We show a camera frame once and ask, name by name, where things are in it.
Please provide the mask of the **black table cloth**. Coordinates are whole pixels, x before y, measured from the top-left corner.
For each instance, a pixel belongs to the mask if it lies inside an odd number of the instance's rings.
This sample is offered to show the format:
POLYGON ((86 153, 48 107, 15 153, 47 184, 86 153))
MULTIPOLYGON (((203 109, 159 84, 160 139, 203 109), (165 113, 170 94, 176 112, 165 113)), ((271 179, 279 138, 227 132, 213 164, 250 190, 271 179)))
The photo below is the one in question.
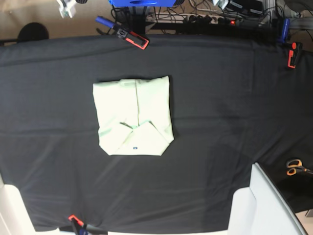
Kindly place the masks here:
POLYGON ((225 230, 234 192, 259 163, 295 212, 313 207, 313 55, 252 40, 156 35, 145 50, 114 36, 0 49, 0 173, 38 231, 68 217, 112 232, 225 230), (175 140, 161 157, 98 145, 95 82, 169 76, 175 140))

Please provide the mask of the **grey white chair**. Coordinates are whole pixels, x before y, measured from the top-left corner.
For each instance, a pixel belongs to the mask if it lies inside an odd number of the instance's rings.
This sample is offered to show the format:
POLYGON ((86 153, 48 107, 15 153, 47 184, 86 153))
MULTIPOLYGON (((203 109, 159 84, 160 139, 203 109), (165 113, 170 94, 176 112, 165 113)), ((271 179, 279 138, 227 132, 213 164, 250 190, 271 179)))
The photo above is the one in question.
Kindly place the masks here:
POLYGON ((250 184, 235 191, 229 235, 306 235, 307 232, 279 190, 258 163, 250 184))

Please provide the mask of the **orange handled scissors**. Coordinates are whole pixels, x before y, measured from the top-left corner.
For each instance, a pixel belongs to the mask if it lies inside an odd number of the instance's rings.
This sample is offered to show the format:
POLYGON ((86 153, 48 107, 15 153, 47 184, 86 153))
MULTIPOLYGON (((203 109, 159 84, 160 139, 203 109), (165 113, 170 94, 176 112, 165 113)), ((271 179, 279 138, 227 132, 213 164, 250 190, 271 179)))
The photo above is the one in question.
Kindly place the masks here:
POLYGON ((304 167, 302 164, 302 161, 300 159, 293 159, 290 160, 286 163, 286 174, 288 176, 293 176, 295 174, 308 174, 308 175, 313 175, 313 171, 304 167))

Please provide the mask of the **white furniture left corner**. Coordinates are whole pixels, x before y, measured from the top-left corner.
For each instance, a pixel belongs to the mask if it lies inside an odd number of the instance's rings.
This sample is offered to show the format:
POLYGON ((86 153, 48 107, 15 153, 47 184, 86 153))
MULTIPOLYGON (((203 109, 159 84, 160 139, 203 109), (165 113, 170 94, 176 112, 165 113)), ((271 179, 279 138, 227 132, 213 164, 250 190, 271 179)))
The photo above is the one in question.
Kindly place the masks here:
POLYGON ((0 181, 0 233, 2 235, 59 235, 60 230, 37 232, 31 222, 20 191, 0 181))

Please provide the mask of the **red clamp right edge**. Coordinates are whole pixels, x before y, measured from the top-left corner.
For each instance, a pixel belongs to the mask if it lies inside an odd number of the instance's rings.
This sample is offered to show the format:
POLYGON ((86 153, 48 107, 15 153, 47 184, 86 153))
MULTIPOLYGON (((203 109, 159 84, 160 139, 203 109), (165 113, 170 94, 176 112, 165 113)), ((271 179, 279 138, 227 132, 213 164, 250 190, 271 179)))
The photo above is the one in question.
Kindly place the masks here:
POLYGON ((301 42, 293 42, 291 45, 291 49, 289 50, 289 57, 288 57, 288 67, 289 68, 296 68, 298 64, 299 58, 302 54, 302 47, 303 44, 301 42))

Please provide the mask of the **red clamp bottom edge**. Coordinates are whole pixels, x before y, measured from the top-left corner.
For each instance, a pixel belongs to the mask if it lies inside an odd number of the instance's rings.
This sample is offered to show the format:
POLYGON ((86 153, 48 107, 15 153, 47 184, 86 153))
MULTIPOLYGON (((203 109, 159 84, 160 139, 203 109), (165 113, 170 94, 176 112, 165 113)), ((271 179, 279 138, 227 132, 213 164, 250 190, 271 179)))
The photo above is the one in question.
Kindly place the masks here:
POLYGON ((83 227, 84 226, 84 223, 83 223, 83 221, 81 221, 80 219, 78 219, 75 215, 70 215, 69 217, 68 217, 68 220, 70 220, 70 221, 76 221, 77 222, 77 224, 79 225, 79 226, 81 226, 81 227, 83 227))

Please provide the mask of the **blue handled tool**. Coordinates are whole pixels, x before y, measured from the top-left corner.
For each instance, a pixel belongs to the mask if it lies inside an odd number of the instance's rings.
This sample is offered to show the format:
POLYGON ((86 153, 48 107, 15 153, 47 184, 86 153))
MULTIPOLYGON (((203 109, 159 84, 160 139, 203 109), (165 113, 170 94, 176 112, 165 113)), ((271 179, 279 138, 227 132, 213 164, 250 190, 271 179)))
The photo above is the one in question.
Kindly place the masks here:
POLYGON ((108 28, 114 28, 114 25, 115 25, 115 22, 113 22, 107 18, 101 17, 101 16, 97 16, 95 18, 95 21, 102 24, 102 25, 107 26, 108 28))

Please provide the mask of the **light green T-shirt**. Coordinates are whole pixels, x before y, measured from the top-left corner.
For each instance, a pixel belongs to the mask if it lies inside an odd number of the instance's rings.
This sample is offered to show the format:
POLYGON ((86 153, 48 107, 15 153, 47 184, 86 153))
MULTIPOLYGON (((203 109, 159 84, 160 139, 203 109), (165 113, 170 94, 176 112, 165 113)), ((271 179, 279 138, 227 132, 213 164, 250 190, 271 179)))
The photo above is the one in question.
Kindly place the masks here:
POLYGON ((161 156, 174 140, 168 76, 95 83, 92 93, 108 155, 161 156))

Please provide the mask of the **white power strip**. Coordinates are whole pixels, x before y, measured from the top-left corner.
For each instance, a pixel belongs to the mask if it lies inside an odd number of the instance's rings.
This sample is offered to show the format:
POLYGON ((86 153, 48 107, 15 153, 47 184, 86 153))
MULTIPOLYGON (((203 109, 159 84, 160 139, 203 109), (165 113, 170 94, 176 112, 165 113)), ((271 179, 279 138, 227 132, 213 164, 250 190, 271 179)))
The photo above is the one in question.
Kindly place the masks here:
POLYGON ((239 25, 242 18, 224 17, 220 15, 196 15, 187 14, 183 16, 184 24, 223 24, 223 25, 239 25))

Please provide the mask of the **blue box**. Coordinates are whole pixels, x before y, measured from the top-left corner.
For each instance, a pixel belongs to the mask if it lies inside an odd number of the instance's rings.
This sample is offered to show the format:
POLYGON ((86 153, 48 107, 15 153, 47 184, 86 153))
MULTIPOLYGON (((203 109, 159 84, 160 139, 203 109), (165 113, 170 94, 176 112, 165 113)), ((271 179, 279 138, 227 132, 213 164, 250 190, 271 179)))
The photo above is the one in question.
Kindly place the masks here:
POLYGON ((184 0, 109 0, 109 3, 115 7, 173 7, 181 5, 184 0))

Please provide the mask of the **red black clamp top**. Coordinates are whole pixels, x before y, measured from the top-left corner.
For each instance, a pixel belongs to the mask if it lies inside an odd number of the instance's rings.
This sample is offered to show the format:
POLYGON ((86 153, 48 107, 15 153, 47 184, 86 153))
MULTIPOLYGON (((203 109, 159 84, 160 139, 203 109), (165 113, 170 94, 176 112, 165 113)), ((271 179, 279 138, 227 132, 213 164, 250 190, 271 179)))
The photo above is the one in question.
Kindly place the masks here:
POLYGON ((147 45, 149 44, 149 40, 141 37, 140 35, 132 32, 132 31, 127 31, 127 30, 124 30, 124 29, 119 29, 117 31, 117 36, 120 38, 120 39, 123 39, 125 41, 127 41, 128 43, 144 50, 147 45))

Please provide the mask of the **red clamp edge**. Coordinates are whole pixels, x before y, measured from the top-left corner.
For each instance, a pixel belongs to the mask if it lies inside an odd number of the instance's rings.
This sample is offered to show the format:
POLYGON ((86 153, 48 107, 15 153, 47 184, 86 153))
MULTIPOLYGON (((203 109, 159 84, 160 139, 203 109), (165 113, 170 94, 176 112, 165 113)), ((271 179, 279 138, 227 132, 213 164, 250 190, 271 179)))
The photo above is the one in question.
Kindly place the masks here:
POLYGON ((79 225, 79 226, 81 226, 81 227, 83 227, 84 226, 84 223, 83 223, 83 221, 81 221, 80 219, 78 219, 75 215, 70 215, 69 217, 68 217, 68 220, 70 220, 70 221, 76 221, 77 222, 77 224, 79 225))
POLYGON ((289 50, 289 57, 288 57, 288 67, 289 68, 296 68, 298 64, 299 58, 302 54, 302 47, 303 44, 301 42, 293 42, 291 45, 291 49, 289 50))

